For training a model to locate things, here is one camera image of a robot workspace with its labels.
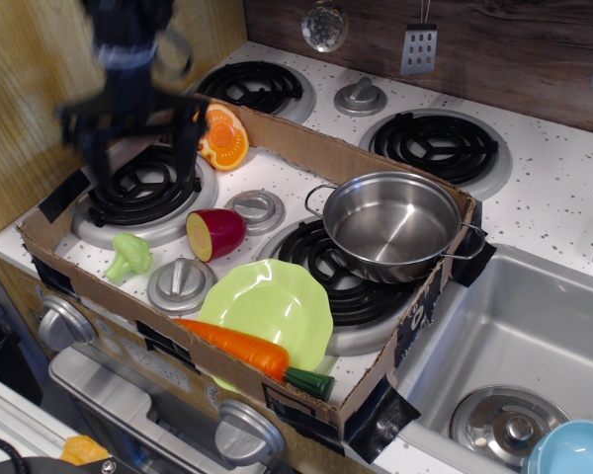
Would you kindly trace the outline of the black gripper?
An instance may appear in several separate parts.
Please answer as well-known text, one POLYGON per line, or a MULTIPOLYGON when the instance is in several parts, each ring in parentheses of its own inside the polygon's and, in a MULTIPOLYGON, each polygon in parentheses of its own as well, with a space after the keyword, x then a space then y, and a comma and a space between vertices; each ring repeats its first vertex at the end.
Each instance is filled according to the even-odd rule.
POLYGON ((112 179, 111 139, 172 135, 176 182, 184 188, 195 177, 198 146, 208 129, 209 101, 176 95, 152 83, 149 66, 108 69, 103 88, 76 102, 61 104, 56 115, 62 141, 81 146, 97 182, 112 179))

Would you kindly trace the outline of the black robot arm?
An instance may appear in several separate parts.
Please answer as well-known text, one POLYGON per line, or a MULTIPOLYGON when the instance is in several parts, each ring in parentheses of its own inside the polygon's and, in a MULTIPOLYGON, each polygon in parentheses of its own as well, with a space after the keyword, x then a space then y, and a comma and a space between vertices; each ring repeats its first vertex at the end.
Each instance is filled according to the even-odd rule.
POLYGON ((58 107, 65 143, 79 149, 96 182, 114 174, 109 155, 120 138, 167 135, 176 170, 195 170, 197 147, 207 131, 209 101, 162 91, 152 83, 156 36, 172 16, 171 1, 84 1, 93 27, 92 48, 105 83, 94 96, 58 107))

